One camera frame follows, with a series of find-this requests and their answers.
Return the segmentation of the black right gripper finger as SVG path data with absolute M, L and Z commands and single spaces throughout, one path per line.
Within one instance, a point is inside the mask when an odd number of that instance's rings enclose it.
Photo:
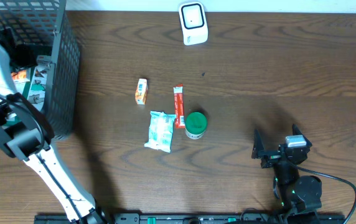
M 251 153 L 252 159 L 261 159 L 265 154 L 265 149 L 263 146 L 263 142 L 261 140 L 260 133 L 258 130 L 254 130 L 254 143 L 253 143 L 253 150 Z
M 296 124 L 292 125 L 292 133 L 293 133 L 293 136 L 302 135 L 302 132 L 300 131 L 300 129 L 298 128 L 298 126 Z

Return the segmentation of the green lid white jar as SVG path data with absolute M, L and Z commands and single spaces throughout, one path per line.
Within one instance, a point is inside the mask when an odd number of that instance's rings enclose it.
M 207 118 L 203 113 L 193 112 L 186 117 L 185 133 L 190 139 L 200 139 L 207 129 Z

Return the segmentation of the green 3M package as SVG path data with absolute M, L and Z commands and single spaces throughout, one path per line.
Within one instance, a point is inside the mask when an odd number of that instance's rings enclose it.
M 36 66 L 17 73 L 11 73 L 18 92 L 22 93 L 27 101 L 39 111 L 41 111 L 44 106 L 50 63 L 51 56 L 39 55 L 37 57 Z

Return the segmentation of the red stick packet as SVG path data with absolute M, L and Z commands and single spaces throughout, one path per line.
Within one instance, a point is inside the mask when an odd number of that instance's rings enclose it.
M 183 84 L 176 85 L 173 88 L 173 92 L 174 92 L 174 109 L 176 114 L 175 127 L 178 129 L 183 129 L 185 128 Z

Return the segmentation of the mint green wipes packet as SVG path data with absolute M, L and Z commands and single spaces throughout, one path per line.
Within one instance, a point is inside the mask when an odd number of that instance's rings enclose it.
M 160 111 L 151 111 L 150 115 L 148 141 L 144 147 L 170 153 L 176 115 Z

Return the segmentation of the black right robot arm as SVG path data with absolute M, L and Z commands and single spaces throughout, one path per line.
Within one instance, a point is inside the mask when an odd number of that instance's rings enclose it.
M 296 167 L 307 159 L 312 143 L 299 128 L 292 125 L 293 134 L 285 137 L 285 142 L 276 151 L 264 148 L 258 130 L 254 132 L 251 157 L 261 160 L 261 168 L 274 170 L 273 190 L 283 208 L 274 212 L 272 222 L 288 223 L 290 216 L 315 213 L 322 207 L 322 182 L 313 175 L 299 175 Z

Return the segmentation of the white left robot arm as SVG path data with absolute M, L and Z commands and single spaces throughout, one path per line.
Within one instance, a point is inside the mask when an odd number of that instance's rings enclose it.
M 41 177 L 70 223 L 113 223 L 64 164 L 45 116 L 16 89 L 11 74 L 34 65 L 32 49 L 17 45 L 12 30 L 0 26 L 0 149 Z

